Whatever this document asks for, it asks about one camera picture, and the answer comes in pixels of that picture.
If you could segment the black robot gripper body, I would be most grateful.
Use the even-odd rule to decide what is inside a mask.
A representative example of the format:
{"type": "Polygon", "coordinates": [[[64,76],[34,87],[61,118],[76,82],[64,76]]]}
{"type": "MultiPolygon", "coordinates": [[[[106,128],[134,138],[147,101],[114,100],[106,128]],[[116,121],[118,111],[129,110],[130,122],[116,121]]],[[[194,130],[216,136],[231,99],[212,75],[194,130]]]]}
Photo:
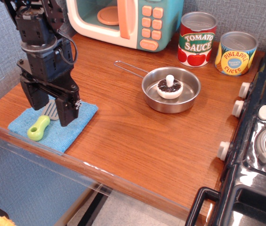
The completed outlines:
{"type": "Polygon", "coordinates": [[[37,83],[48,97],[55,99],[79,95],[79,87],[71,77],[75,63],[71,44],[71,40],[51,40],[40,45],[21,41],[27,59],[17,62],[21,68],[20,79],[37,83]]]}

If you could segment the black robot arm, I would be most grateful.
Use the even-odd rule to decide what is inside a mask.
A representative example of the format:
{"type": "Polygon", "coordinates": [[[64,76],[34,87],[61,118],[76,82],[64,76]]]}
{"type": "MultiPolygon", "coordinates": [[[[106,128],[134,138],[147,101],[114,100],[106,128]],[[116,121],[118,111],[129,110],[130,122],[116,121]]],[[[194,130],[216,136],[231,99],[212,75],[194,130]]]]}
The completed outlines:
{"type": "Polygon", "coordinates": [[[60,28],[64,10],[54,0],[4,0],[9,16],[21,37],[26,60],[19,60],[20,83],[34,110],[55,98],[61,126],[78,118],[79,87],[71,77],[77,60],[73,40],[60,28]]]}

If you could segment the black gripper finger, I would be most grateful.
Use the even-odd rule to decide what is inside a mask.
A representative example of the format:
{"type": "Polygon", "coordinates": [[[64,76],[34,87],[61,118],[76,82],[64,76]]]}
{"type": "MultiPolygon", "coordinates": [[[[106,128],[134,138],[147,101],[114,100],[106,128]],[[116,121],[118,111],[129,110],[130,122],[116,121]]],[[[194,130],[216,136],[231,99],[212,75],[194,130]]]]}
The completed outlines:
{"type": "Polygon", "coordinates": [[[69,123],[78,118],[80,107],[79,95],[74,95],[72,97],[59,96],[55,99],[55,103],[62,127],[66,127],[69,123]]]}
{"type": "Polygon", "coordinates": [[[37,83],[31,83],[25,79],[20,79],[20,84],[29,104],[34,110],[39,110],[48,103],[48,94],[41,90],[37,83]]]}

